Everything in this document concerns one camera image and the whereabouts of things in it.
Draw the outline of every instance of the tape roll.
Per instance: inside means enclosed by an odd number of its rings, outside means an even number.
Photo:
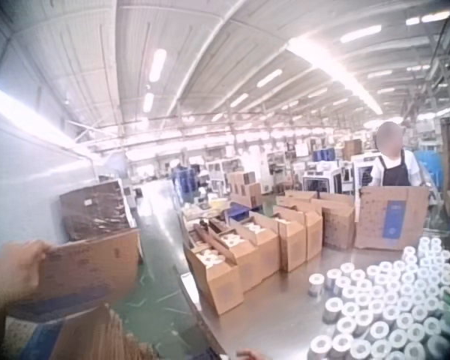
[[[342,317],[355,318],[359,313],[360,307],[355,302],[347,302],[342,307]]]
[[[373,343],[370,354],[372,359],[386,359],[391,350],[392,347],[387,340],[378,340]]]
[[[357,323],[352,317],[342,317],[337,322],[336,333],[351,335],[355,332]]]
[[[338,268],[333,268],[327,271],[325,286],[332,290],[335,286],[335,281],[342,276],[342,271]]]
[[[325,303],[325,311],[323,311],[323,321],[325,323],[334,323],[341,314],[344,302],[341,298],[330,298]]]
[[[442,333],[440,322],[434,317],[429,317],[423,322],[423,329],[425,333],[425,340],[428,340],[432,336],[440,335]]]
[[[412,317],[415,323],[423,323],[427,319],[428,312],[425,306],[416,305],[412,309]]]
[[[310,296],[318,296],[323,291],[325,277],[322,274],[313,274],[308,278],[309,287],[308,294]]]
[[[380,320],[382,319],[382,314],[385,310],[385,302],[380,298],[376,298],[370,301],[368,310],[373,314],[373,321]]]
[[[407,330],[413,324],[413,316],[411,313],[401,313],[395,321],[395,328]]]
[[[345,262],[340,266],[340,270],[342,271],[342,276],[350,276],[352,271],[355,270],[355,265],[353,265],[353,262]]]
[[[387,323],[390,328],[395,324],[395,321],[397,321],[399,316],[400,309],[395,305],[389,305],[385,307],[385,310],[382,314],[383,321]]]
[[[422,324],[413,324],[406,330],[410,342],[421,343],[425,341],[425,327]]]
[[[356,328],[353,332],[354,336],[361,336],[363,335],[368,328],[372,325],[372,322],[374,321],[374,315],[369,310],[360,310],[355,315],[355,323]]]
[[[427,353],[423,345],[415,342],[408,343],[405,346],[403,354],[405,355],[405,359],[425,360],[427,358]]]
[[[307,359],[326,359],[331,349],[332,339],[329,336],[317,336],[310,342]]]
[[[342,296],[342,291],[349,287],[352,281],[349,277],[340,276],[336,281],[333,287],[333,293],[335,296]]]
[[[355,340],[350,348],[350,357],[347,360],[363,360],[370,356],[372,346],[369,341]]]
[[[398,299],[397,306],[398,310],[400,310],[401,313],[409,313],[410,311],[412,311],[413,308],[412,299],[407,297],[401,297]]]
[[[408,336],[405,330],[398,328],[391,332],[388,336],[388,342],[391,346],[391,351],[400,351],[405,348],[408,343]]]

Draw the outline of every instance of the blue label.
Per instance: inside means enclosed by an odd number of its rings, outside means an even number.
[[[402,235],[407,202],[404,200],[390,200],[385,213],[385,225],[382,237],[384,239],[398,240]]]

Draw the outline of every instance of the white shirt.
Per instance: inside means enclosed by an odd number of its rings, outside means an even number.
[[[408,179],[410,181],[410,184],[412,186],[420,186],[422,183],[422,175],[420,175],[420,166],[415,159],[415,155],[409,151],[404,150],[404,157],[405,157],[405,165],[408,169]],[[385,163],[385,166],[387,169],[391,169],[392,167],[397,167],[401,163],[401,158],[399,157],[397,160],[392,160],[389,157],[386,157],[382,154],[383,162]],[[383,180],[383,166],[380,162],[380,158],[377,157],[375,161],[373,162],[373,169],[370,173],[373,180],[370,182],[368,186],[382,186],[382,180]]]

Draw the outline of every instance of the stack of boxes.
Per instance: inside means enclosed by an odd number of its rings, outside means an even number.
[[[255,179],[255,172],[231,172],[226,175],[230,184],[233,203],[255,209],[263,204],[262,189]]]

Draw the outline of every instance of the ceiling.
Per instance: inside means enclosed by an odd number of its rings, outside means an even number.
[[[447,1],[433,0],[1,2],[14,39],[29,50],[75,121],[97,129],[80,138],[96,152],[274,125],[361,127],[376,119],[342,83],[287,49],[301,35],[353,74],[384,117],[399,116],[427,73],[407,68],[430,64],[431,40],[438,40],[445,22],[406,21],[444,10],[450,10]],[[376,25],[382,26],[377,34],[340,41]],[[160,79],[149,82],[157,49],[167,57]],[[279,69],[279,76],[257,87]],[[309,96],[322,89],[327,91]],[[434,91],[445,104],[448,89]],[[154,102],[144,113],[147,92]],[[248,97],[230,108],[242,94]],[[223,115],[214,118],[218,113]]]

